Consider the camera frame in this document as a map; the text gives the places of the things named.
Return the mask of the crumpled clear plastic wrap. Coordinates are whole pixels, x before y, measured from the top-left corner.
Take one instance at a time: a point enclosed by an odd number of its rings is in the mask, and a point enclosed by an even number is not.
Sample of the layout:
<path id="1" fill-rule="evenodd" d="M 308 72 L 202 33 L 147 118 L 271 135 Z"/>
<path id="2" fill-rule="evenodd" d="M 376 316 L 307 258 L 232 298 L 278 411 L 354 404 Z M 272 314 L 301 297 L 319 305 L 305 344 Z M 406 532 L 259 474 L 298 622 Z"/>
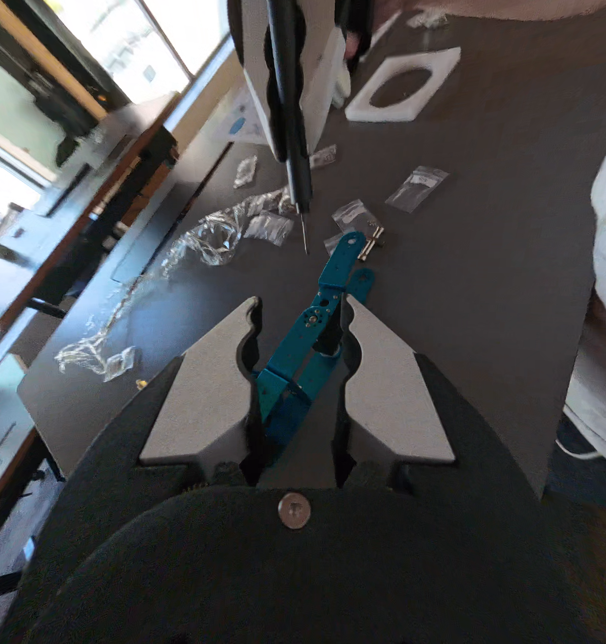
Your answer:
<path id="1" fill-rule="evenodd" d="M 226 209 L 206 215 L 171 245 L 160 265 L 160 275 L 168 279 L 189 257 L 195 257 L 210 267 L 227 265 L 244 239 L 250 219 L 261 211 L 292 219 L 296 209 L 291 202 L 289 187 L 247 197 Z"/>
<path id="2" fill-rule="evenodd" d="M 55 361 L 59 373 L 65 374 L 68 367 L 76 366 L 100 376 L 103 381 L 104 363 L 106 359 L 119 353 L 116 352 L 110 356 L 107 355 L 111 335 L 119 322 L 129 312 L 140 281 L 140 277 L 129 281 L 118 287 L 109 296 L 107 299 L 108 302 L 114 300 L 116 296 L 119 297 L 119 300 L 114 303 L 109 317 L 99 327 L 96 327 L 94 334 L 82 337 L 77 342 L 68 344 L 58 351 L 55 355 Z"/>

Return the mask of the blue metal toy robot arm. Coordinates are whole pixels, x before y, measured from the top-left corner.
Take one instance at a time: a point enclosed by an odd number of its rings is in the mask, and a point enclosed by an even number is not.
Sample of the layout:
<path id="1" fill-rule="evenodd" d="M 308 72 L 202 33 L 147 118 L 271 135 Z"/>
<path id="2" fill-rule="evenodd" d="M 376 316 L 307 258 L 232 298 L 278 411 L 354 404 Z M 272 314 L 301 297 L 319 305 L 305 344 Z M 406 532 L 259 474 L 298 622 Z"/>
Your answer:
<path id="1" fill-rule="evenodd" d="M 344 296 L 364 303 L 371 290 L 373 271 L 355 268 L 366 246 L 361 232 L 339 238 L 318 279 L 312 304 L 299 315 L 267 366 L 256 373 L 269 466 L 292 441 L 338 363 Z"/>

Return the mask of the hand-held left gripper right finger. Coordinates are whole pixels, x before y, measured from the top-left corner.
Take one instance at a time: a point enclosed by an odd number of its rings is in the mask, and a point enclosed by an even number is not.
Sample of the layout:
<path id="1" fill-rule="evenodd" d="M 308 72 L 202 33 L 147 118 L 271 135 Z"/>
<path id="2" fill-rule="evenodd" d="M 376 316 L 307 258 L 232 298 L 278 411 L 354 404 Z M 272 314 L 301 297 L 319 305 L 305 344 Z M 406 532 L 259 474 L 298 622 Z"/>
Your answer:
<path id="1" fill-rule="evenodd" d="M 341 303 L 342 357 L 335 428 L 337 477 L 375 463 L 392 477 L 405 464 L 450 466 L 456 455 L 416 352 L 355 296 Z"/>

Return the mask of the black electric screwdriver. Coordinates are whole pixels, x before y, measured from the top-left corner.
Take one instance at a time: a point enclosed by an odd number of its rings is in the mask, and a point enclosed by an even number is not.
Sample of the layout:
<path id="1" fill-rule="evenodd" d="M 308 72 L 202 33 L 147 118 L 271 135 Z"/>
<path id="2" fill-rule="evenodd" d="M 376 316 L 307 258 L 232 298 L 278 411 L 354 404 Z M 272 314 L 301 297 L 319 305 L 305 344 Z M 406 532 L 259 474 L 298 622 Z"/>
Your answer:
<path id="1" fill-rule="evenodd" d="M 298 37 L 298 12 L 294 1 L 267 1 L 275 80 L 281 105 L 281 122 L 290 182 L 290 197 L 300 217 L 304 250 L 309 255 L 307 218 L 313 196 L 304 117 L 300 107 L 304 36 Z"/>

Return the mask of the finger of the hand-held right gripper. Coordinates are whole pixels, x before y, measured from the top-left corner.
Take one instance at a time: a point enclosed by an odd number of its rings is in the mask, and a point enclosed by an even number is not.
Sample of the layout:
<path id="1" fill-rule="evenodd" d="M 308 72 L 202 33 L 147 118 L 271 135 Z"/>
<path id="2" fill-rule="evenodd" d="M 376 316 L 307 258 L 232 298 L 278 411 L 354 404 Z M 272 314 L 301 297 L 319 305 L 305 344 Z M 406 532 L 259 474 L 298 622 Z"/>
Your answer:
<path id="1" fill-rule="evenodd" d="M 274 157 L 286 161 L 283 107 L 279 97 L 266 1 L 242 1 L 243 69 L 257 115 Z"/>
<path id="2" fill-rule="evenodd" d="M 295 1 L 297 91 L 307 152 L 315 152 L 346 50 L 343 1 Z"/>

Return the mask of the white wired earphone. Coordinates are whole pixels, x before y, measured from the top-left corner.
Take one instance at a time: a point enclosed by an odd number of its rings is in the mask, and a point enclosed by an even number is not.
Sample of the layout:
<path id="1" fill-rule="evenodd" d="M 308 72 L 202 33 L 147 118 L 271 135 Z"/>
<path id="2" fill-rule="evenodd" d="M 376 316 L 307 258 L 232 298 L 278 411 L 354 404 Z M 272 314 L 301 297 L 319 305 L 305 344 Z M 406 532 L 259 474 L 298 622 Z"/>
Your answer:
<path id="1" fill-rule="evenodd" d="M 599 451 L 595 449 L 593 451 L 586 451 L 583 453 L 573 452 L 570 449 L 566 448 L 563 445 L 563 443 L 561 443 L 561 441 L 557 438 L 555 440 L 555 444 L 563 454 L 565 454 L 567 457 L 570 457 L 576 461 L 583 461 L 583 462 L 597 461 L 598 459 L 604 458 L 604 455 L 602 455 Z"/>

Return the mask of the person's white shirt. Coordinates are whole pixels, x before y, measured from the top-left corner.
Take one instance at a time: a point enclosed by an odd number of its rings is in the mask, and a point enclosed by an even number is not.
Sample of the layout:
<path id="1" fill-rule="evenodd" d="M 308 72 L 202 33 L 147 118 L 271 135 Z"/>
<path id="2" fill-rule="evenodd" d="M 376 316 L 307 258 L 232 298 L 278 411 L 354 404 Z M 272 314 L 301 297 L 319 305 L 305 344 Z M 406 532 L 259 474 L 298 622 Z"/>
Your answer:
<path id="1" fill-rule="evenodd" d="M 606 154 L 594 179 L 590 201 L 595 212 L 595 282 L 564 412 L 591 447 L 582 460 L 606 459 Z"/>

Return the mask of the white foam square frame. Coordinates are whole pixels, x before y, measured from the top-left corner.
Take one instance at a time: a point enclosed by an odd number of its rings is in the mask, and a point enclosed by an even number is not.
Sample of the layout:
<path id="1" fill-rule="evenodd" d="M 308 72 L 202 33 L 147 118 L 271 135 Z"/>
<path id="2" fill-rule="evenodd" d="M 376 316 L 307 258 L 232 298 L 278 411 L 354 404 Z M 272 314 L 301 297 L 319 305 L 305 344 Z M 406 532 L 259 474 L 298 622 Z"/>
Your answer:
<path id="1" fill-rule="evenodd" d="M 345 108 L 351 122 L 411 122 L 445 83 L 461 59 L 461 47 L 446 50 L 395 55 L 384 59 L 357 95 Z M 372 103 L 374 94 L 388 81 L 408 71 L 423 70 L 427 81 L 409 97 L 386 107 Z"/>

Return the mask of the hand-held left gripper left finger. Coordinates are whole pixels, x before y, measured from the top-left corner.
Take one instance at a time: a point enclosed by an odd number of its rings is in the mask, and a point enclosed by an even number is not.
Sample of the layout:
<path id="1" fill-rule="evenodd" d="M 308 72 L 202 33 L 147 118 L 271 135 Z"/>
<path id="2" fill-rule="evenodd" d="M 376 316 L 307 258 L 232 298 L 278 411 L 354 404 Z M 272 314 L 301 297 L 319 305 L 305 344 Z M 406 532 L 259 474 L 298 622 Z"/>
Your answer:
<path id="1" fill-rule="evenodd" d="M 194 464 L 215 471 L 250 455 L 250 427 L 260 423 L 252 349 L 260 332 L 261 300 L 251 296 L 182 356 L 139 461 L 145 466 Z"/>

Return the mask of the dark grey desk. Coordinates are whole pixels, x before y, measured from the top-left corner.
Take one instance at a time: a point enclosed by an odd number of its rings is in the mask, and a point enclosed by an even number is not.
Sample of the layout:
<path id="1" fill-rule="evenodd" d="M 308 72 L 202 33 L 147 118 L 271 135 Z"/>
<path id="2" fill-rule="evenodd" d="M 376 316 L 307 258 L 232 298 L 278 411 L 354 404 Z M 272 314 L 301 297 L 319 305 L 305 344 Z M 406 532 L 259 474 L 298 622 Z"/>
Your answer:
<path id="1" fill-rule="evenodd" d="M 415 121 L 329 116 L 315 171 L 309 255 L 300 224 L 282 247 L 242 239 L 230 263 L 189 257 L 134 302 L 107 355 L 136 347 L 133 369 L 104 383 L 55 355 L 100 324 L 125 251 L 104 264 L 28 370 L 18 394 L 59 468 L 73 469 L 106 423 L 219 320 L 263 302 L 259 366 L 316 294 L 331 215 L 360 198 L 385 228 L 367 304 L 425 354 L 505 441 L 539 493 L 593 284 L 594 177 L 606 154 L 606 8 L 556 20 L 450 17 L 436 30 L 399 16 L 361 62 L 358 92 L 385 58 L 461 47 Z M 450 176 L 412 213 L 385 204 L 419 165 Z"/>

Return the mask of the wood-edged desk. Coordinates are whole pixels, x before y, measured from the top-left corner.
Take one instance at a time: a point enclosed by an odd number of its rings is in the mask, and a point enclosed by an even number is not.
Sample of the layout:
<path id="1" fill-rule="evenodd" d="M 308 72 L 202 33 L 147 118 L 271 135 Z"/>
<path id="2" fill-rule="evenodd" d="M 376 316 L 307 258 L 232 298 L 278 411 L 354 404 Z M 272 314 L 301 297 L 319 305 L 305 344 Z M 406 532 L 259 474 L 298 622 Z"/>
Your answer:
<path id="1" fill-rule="evenodd" d="M 176 140 L 164 124 L 178 93 L 106 116 L 30 209 L 0 223 L 0 331 L 35 302 L 58 305 L 100 259 L 104 241 Z"/>

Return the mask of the printed instruction sheet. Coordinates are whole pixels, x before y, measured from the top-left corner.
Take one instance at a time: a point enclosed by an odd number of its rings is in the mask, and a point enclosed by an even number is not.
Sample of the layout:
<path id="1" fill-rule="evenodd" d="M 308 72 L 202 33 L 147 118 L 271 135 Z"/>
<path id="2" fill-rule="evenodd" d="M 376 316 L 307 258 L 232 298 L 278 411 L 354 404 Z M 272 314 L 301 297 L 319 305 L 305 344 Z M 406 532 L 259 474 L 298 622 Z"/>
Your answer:
<path id="1" fill-rule="evenodd" d="M 248 86 L 237 89 L 216 128 L 216 138 L 226 142 L 269 146 Z"/>

